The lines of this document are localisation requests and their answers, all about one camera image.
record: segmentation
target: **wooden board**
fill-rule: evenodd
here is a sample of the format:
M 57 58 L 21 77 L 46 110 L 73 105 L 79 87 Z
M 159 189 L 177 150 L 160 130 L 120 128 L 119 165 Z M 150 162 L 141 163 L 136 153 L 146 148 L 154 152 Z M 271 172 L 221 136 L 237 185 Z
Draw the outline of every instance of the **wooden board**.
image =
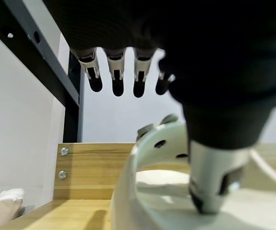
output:
M 55 177 L 54 199 L 65 200 L 54 200 L 0 230 L 110 230 L 109 199 L 132 146 L 60 144 L 56 172 L 58 175 L 60 170 L 66 170 L 68 177 Z M 70 151 L 67 156 L 60 155 L 63 147 Z M 262 144 L 256 149 L 276 169 L 276 144 Z M 171 165 L 152 168 L 188 170 Z
M 109 200 L 54 200 L 0 230 L 110 230 Z
M 110 199 L 133 144 L 75 143 L 58 147 L 54 199 Z M 60 150 L 69 149 L 67 156 Z M 276 169 L 276 144 L 257 145 L 258 152 Z M 159 165 L 146 169 L 171 169 L 188 172 L 189 168 Z M 67 171 L 67 178 L 60 180 L 58 173 Z
M 54 199 L 110 199 L 133 144 L 60 144 Z M 60 150 L 69 149 L 67 156 Z M 67 171 L 60 180 L 58 173 Z

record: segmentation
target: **silver metal joint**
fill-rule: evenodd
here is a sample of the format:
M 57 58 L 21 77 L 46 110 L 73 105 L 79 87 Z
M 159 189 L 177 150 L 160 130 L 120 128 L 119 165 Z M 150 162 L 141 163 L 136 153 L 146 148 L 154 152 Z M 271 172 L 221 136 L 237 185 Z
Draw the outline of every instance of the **silver metal joint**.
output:
M 118 59 L 114 59 L 112 56 L 107 54 L 109 72 L 111 74 L 112 80 L 123 80 L 124 74 L 124 61 L 125 61 L 125 50 Z
M 249 152 L 249 148 L 223 150 L 190 142 L 189 191 L 200 213 L 218 213 L 228 193 L 240 188 Z
M 93 49 L 91 54 L 79 58 L 78 61 L 80 62 L 82 68 L 85 70 L 85 73 L 87 74 L 89 80 L 94 78 L 97 79 L 100 77 L 96 48 Z
M 141 50 L 134 50 L 134 80 L 135 81 L 146 81 L 146 75 L 148 74 L 149 68 L 152 63 L 152 54 L 144 55 Z

